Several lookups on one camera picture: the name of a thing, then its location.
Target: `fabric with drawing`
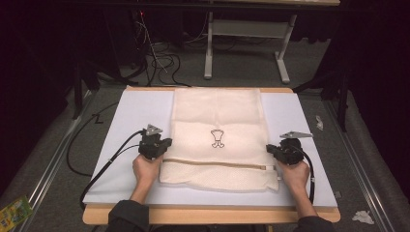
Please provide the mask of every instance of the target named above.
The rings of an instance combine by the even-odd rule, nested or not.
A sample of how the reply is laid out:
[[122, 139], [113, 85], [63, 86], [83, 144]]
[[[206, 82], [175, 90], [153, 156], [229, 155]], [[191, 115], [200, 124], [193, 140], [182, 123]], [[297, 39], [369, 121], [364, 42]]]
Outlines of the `fabric with drawing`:
[[268, 131], [257, 89], [177, 89], [172, 146], [160, 181], [200, 189], [278, 189], [278, 173], [266, 152]]

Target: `person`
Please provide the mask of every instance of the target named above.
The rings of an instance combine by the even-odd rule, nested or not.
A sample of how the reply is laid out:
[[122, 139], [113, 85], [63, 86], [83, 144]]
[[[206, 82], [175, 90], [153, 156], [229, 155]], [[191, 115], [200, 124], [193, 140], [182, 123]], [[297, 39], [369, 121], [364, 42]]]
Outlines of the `person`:
[[[132, 163], [136, 186], [129, 200], [118, 202], [108, 215], [106, 231], [143, 232], [149, 229], [149, 208], [144, 205], [151, 186], [158, 178], [162, 157], [147, 160], [138, 156]], [[308, 199], [306, 184], [309, 168], [304, 161], [294, 165], [278, 162], [283, 171], [283, 180], [295, 199], [298, 212], [298, 227], [294, 232], [333, 232], [331, 222], [318, 216]]]

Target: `hand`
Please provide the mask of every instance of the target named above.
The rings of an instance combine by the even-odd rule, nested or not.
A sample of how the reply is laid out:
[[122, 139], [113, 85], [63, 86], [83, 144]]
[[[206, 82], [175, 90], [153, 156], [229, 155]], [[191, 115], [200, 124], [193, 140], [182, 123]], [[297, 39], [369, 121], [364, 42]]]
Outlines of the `hand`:
[[160, 156], [155, 160], [148, 160], [144, 156], [139, 155], [133, 160], [132, 169], [136, 179], [136, 187], [130, 200], [140, 204], [145, 203], [145, 198], [160, 173], [162, 158], [163, 156]]
[[283, 171], [283, 180], [290, 190], [306, 189], [310, 170], [304, 161], [293, 165], [287, 165], [278, 161], [278, 165]]
[[294, 165], [287, 165], [278, 161], [278, 165], [283, 171], [283, 180], [295, 199], [299, 218], [317, 216], [306, 191], [310, 172], [308, 165], [304, 161]]

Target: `dark sleeve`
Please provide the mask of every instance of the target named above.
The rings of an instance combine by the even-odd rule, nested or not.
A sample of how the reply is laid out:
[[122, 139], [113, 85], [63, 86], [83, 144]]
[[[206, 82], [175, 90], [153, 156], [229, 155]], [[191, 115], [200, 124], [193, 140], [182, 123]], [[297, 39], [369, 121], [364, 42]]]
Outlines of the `dark sleeve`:
[[149, 208], [135, 201], [118, 202], [108, 214], [107, 232], [143, 232], [148, 231]]
[[302, 217], [293, 232], [335, 232], [333, 225], [322, 217]]

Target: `drawn symbol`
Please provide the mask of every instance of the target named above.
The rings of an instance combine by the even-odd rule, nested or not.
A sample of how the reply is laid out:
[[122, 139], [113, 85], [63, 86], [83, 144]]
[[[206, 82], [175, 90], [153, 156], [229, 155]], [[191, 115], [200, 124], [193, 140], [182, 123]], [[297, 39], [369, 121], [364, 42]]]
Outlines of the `drawn symbol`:
[[220, 142], [222, 140], [223, 130], [211, 130], [211, 134], [215, 138], [215, 143], [212, 144], [214, 148], [217, 148], [217, 147], [222, 148], [225, 146], [223, 143]]

